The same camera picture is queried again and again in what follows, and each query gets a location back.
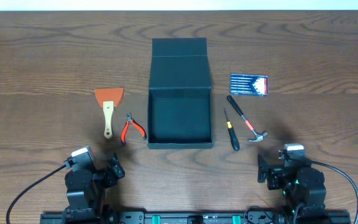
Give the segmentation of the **small claw hammer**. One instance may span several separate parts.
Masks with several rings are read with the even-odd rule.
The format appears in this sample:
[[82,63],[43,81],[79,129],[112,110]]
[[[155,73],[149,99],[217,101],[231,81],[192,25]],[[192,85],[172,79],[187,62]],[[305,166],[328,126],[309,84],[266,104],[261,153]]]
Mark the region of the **small claw hammer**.
[[261,142],[265,137],[268,136],[267,131],[263,131],[262,133],[258,133],[253,125],[251,125],[250,121],[246,118],[245,114],[241,110],[240,106],[236,103],[235,99],[231,95],[227,95],[227,100],[231,104],[231,106],[234,108],[234,110],[241,116],[241,118],[244,120],[246,126],[251,130],[251,132],[254,134],[255,138],[249,139],[249,142]]

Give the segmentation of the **black yellow screwdriver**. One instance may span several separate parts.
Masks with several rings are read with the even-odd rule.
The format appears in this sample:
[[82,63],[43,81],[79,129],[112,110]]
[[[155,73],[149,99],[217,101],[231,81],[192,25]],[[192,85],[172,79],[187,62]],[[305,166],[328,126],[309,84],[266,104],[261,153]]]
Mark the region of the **black yellow screwdriver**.
[[229,120],[229,117],[227,115],[227,111],[226,111],[225,108],[224,108],[224,114],[225,114],[225,117],[226,117],[227,130],[228,130],[228,133],[229,133],[231,146],[235,151],[238,151],[240,149],[239,140],[238,140],[238,138],[236,136],[236,133],[235,133],[234,128],[233,128],[233,126],[232,126],[232,124],[231,124],[231,122]]

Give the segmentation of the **red handled pliers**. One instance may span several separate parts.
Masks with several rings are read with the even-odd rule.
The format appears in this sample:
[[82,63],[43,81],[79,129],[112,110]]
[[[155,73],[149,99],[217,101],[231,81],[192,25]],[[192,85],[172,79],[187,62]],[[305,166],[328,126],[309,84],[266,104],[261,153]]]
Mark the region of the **red handled pliers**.
[[123,146],[126,145],[126,134],[131,125],[133,125],[141,133],[143,139],[147,139],[145,129],[132,118],[132,113],[128,113],[126,114],[126,123],[121,133],[121,144]]

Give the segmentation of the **orange scraper wooden handle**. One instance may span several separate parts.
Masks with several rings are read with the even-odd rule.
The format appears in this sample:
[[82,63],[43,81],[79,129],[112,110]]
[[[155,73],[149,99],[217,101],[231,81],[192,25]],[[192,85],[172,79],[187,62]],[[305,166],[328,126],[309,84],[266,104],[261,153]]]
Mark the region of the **orange scraper wooden handle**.
[[104,113],[104,137],[112,138],[112,119],[115,108],[118,107],[124,96],[124,88],[97,88],[94,91],[96,101],[102,107]]

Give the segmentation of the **blue precision screwdriver set case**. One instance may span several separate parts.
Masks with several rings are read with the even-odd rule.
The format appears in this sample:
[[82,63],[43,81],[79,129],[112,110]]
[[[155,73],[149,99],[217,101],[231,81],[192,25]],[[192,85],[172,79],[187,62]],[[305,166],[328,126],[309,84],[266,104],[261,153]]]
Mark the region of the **blue precision screwdriver set case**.
[[269,94],[269,77],[233,73],[230,76],[229,92],[232,95],[267,96]]

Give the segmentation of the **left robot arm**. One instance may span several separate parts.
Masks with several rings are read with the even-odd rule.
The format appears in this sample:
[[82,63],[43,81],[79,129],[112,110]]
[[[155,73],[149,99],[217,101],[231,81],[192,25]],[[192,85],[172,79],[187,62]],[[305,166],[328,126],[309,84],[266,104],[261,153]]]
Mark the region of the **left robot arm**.
[[71,157],[65,161],[69,171],[65,176],[69,206],[62,213],[62,223],[119,223],[118,214],[104,204],[106,189],[125,177],[116,157],[108,166],[97,170],[89,157]]

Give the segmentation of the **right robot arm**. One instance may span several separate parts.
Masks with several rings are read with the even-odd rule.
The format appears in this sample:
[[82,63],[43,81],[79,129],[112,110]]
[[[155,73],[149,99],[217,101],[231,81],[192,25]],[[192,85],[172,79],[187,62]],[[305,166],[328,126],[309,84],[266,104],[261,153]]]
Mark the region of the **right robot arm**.
[[312,168],[303,156],[280,157],[283,164],[268,164],[259,155],[259,183],[267,183],[269,190],[280,190],[286,205],[273,216],[274,223],[312,223],[325,216],[326,187],[322,172]]

